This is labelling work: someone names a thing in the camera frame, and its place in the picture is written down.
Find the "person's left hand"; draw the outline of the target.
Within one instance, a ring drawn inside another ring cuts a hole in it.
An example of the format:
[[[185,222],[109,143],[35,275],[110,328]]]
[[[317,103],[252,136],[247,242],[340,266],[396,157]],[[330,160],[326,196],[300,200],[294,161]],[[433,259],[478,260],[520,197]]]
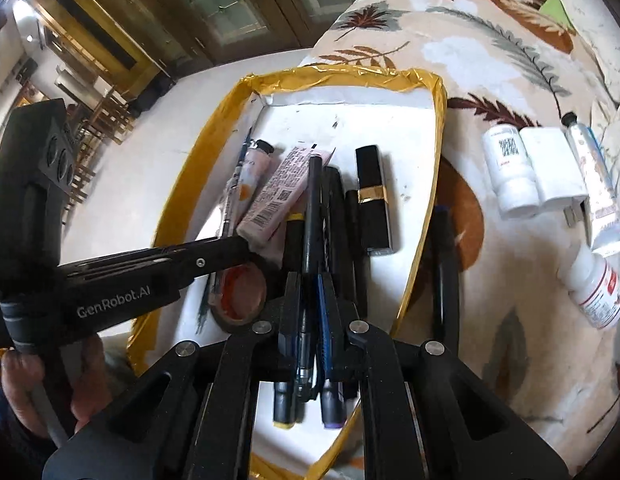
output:
[[[33,403],[34,388],[42,384],[44,366],[38,356],[8,350],[1,359],[1,385],[17,419],[35,436],[48,438],[48,428]],[[78,432],[112,400],[108,388],[104,346],[100,336],[82,341],[81,375],[75,381],[70,411]]]

